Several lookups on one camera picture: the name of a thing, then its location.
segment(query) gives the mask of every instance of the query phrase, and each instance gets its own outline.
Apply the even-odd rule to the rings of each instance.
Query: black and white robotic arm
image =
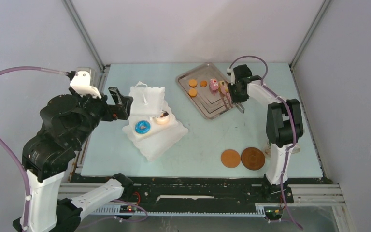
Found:
[[[294,142],[290,121],[289,119],[283,119],[284,115],[288,116],[288,112],[282,101],[285,101],[288,105],[292,115],[296,134],[295,142],[303,135],[300,103],[296,99],[287,100],[275,94],[261,81],[261,77],[252,75],[246,64],[239,65],[234,69],[228,68],[227,73],[231,76],[231,83],[228,84],[228,89],[234,103],[241,103],[252,97],[268,109],[266,133],[271,143],[271,160],[265,176],[270,186],[279,185],[285,158],[288,155],[286,169]],[[288,176],[285,171],[282,182],[285,183],[287,179]]]
[[[23,148],[22,165],[27,171],[30,192],[21,217],[14,221],[18,231],[69,232],[81,220],[104,204],[129,194],[132,182],[122,174],[104,185],[75,198],[58,201],[60,183],[68,163],[100,121],[127,120],[132,97],[120,94],[116,87],[109,92],[115,105],[106,103],[107,96],[92,86],[94,71],[78,68],[70,72],[71,94],[59,95],[40,111],[42,128]]]

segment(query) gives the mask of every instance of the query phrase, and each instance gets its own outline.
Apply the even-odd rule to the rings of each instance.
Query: brown coaster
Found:
[[[235,168],[240,164],[241,158],[235,150],[225,150],[221,155],[221,162],[227,168]]]
[[[265,156],[258,148],[249,147],[241,154],[241,162],[249,170],[256,171],[264,166]]]

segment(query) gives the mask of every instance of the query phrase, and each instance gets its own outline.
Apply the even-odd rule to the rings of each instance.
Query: metal tray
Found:
[[[222,93],[219,91],[211,92],[209,85],[206,87],[200,86],[201,81],[206,81],[209,84],[210,79],[213,78],[217,79],[218,82],[229,82],[219,69],[209,62],[177,77],[177,83],[181,90],[206,119],[214,119],[233,108],[232,103]],[[191,79],[196,79],[198,82],[197,87],[195,87],[198,93],[197,96],[193,98],[188,94],[188,91],[192,88],[188,85],[188,81]]]

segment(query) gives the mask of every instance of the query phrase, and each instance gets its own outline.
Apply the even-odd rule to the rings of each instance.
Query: table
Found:
[[[253,74],[263,75],[262,63],[247,63]],[[243,103],[245,113],[233,108],[221,116],[204,119],[176,83],[176,77],[197,67],[197,63],[182,64],[112,64],[105,82],[105,93],[109,86],[118,87],[128,95],[131,86],[142,81],[150,87],[165,87],[165,99],[177,120],[189,129],[189,133],[153,162],[148,162],[122,132],[127,121],[101,122],[93,131],[81,175],[111,176],[123,173],[126,176],[148,177],[212,177],[240,178],[262,177],[269,165],[257,171],[246,169],[242,163],[226,168],[220,160],[226,149],[240,154],[250,146],[262,150],[266,144],[267,110],[254,99]],[[228,63],[215,63],[224,74]],[[265,79],[276,93],[288,99],[299,98],[287,63],[270,63]],[[113,100],[109,95],[109,104]],[[288,167],[288,177],[322,177],[322,170],[302,114],[304,135],[299,139],[301,151],[293,154]]]

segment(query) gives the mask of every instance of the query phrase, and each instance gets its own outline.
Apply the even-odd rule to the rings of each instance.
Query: gray wall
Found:
[[[61,1],[0,0],[0,70],[21,65],[96,67]],[[0,136],[18,157],[41,126],[40,109],[68,84],[66,77],[33,71],[0,78]],[[13,231],[23,199],[22,178],[0,147],[0,231]]]
[[[328,174],[371,231],[371,1],[333,1],[295,75]]]

